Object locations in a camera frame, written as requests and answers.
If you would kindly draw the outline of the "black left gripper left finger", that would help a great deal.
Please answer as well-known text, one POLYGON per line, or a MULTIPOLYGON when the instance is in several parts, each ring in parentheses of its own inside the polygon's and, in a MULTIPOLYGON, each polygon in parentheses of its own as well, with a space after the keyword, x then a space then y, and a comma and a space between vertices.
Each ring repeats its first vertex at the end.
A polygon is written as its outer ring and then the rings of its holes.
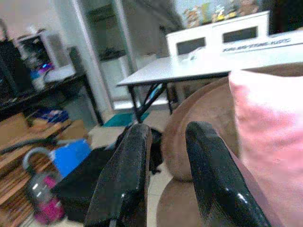
POLYGON ((149 126, 135 124, 129 128, 99 175, 84 226, 147 226, 151 145, 149 126))

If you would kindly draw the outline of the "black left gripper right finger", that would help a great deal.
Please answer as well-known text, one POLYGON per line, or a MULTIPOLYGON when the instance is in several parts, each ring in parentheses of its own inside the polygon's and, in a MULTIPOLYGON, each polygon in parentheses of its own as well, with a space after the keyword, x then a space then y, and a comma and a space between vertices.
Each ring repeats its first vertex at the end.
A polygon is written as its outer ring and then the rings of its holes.
POLYGON ((190 122, 186 148, 205 227, 270 227, 258 183, 208 122, 190 122))

